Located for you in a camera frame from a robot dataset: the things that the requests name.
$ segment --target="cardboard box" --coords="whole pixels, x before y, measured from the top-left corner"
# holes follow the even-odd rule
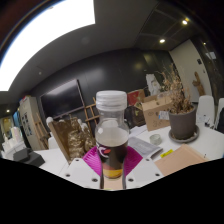
[[[143,102],[145,92],[143,89],[135,90],[127,93],[129,106],[134,106],[137,102]]]
[[[160,111],[168,111],[171,107],[170,97],[163,97],[155,100],[156,96],[146,97],[142,103],[143,114],[148,131],[167,127],[170,125],[169,120],[159,119]]]

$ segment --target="white chair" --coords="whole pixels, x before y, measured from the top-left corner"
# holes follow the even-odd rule
[[[224,107],[224,98],[220,98],[219,99],[219,105],[218,105],[218,110],[217,110],[217,115],[216,115],[216,119],[215,119],[215,125],[213,129],[216,129],[218,127],[218,123],[219,123],[219,114],[222,110],[222,108]]]
[[[208,116],[209,124],[213,125],[215,120],[215,104],[212,96],[204,95],[199,97],[197,114]]]

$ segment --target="bottle label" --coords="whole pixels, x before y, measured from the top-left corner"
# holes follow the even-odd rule
[[[106,146],[97,142],[103,174],[109,179],[116,179],[122,175],[123,161],[127,154],[127,142],[119,146]]]

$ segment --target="paper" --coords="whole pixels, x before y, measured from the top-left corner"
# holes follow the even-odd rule
[[[129,138],[140,135],[143,131],[146,131],[146,130],[147,130],[146,125],[143,125],[141,127],[136,126],[130,130],[131,133],[129,134]]]
[[[130,138],[128,140],[128,145],[135,149],[143,158],[152,156],[156,152],[162,150],[160,146],[150,144],[136,137]]]
[[[157,160],[155,164],[162,174],[167,176],[188,166],[206,161],[208,160],[203,158],[203,156],[195,149],[186,144],[183,144],[174,152],[170,153],[162,159]]]

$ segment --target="ceiling light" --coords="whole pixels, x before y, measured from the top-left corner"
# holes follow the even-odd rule
[[[0,65],[0,91],[9,90],[22,67],[41,48],[68,32],[95,24],[93,0],[66,0],[48,9],[30,21],[9,46]]]

